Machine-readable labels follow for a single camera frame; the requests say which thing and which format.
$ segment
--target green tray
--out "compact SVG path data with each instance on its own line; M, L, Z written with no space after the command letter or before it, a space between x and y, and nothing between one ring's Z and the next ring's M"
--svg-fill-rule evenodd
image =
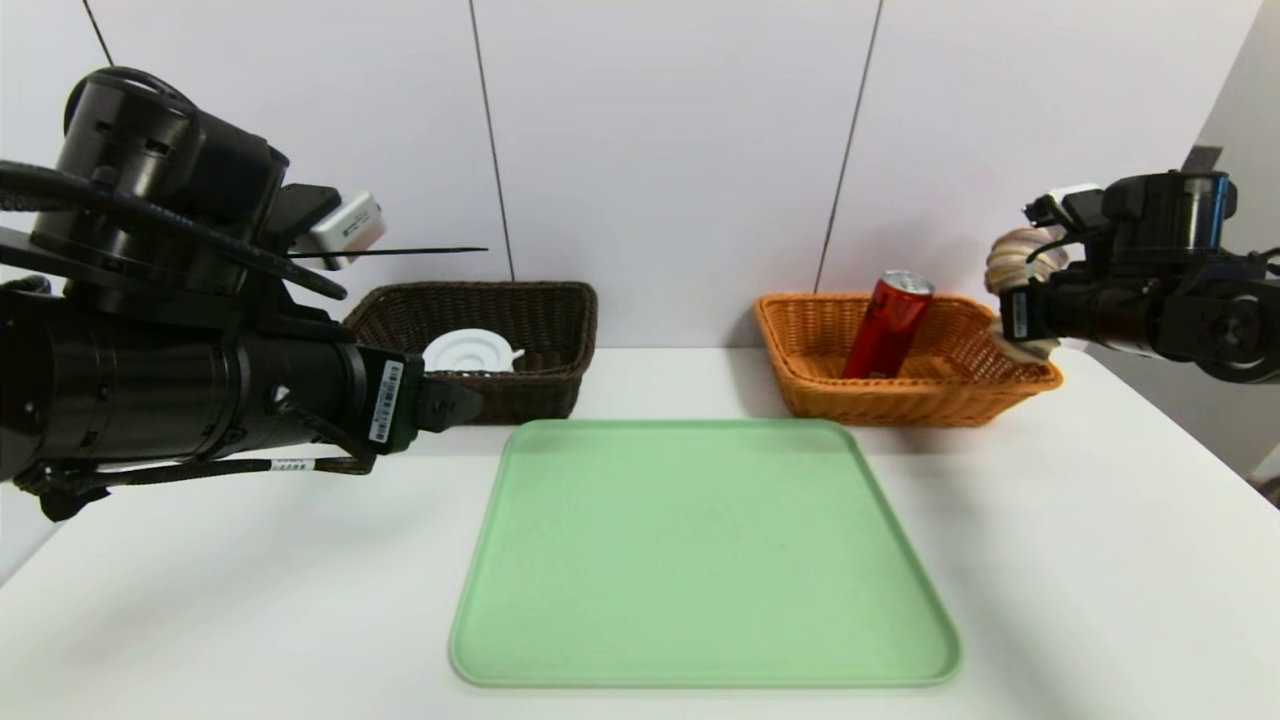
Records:
M507 443L451 643L500 687L884 687L955 628L826 420L539 420Z

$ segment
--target brown wicker basket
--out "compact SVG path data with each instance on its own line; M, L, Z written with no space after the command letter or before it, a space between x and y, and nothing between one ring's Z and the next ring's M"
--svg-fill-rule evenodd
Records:
M568 418L595 350L595 291L576 282L393 284L370 292L346 325L365 345L421 354L462 328L495 332L525 351L513 373L429 373L484 396L477 425Z
M771 295L755 304L782 398L792 415L847 425L975 427L1062 384L1051 364L1005 357L987 327L995 313L938 296L899 378L840 378L868 295Z

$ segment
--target white table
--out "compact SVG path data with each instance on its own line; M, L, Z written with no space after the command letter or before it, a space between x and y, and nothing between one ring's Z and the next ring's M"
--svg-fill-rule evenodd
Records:
M1055 359L1066 384L987 428L852 429L960 630L943 685L465 684L447 639L511 432L467 428L367 478L91 506L0 588L0 717L1280 717L1280 512L1092 359ZM602 350L576 413L744 415L785 415L762 351Z

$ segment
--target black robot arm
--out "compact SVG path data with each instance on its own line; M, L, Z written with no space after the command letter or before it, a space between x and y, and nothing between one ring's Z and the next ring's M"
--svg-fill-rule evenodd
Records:
M1226 173L1178 170L1036 200L1028 220L1061 227L1053 245L1082 243L1085 259L1002 291L1005 337L1073 337L1233 383L1280 382L1280 249L1222 249L1235 205Z
M122 484L264 470L369 473L419 430L472 418L479 397L422 359L356 342L293 282L294 241L342 204L284 186L288 159L140 70L73 90L56 169L0 161L0 263L67 278L0 286L0 482L63 520ZM319 460L227 459L300 442Z

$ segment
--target white saucer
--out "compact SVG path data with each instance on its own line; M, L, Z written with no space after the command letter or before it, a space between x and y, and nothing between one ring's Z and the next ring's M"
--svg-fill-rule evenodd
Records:
M509 373L512 363L524 354L524 350L513 351L498 333L465 328L433 340L422 351L422 361L426 372Z

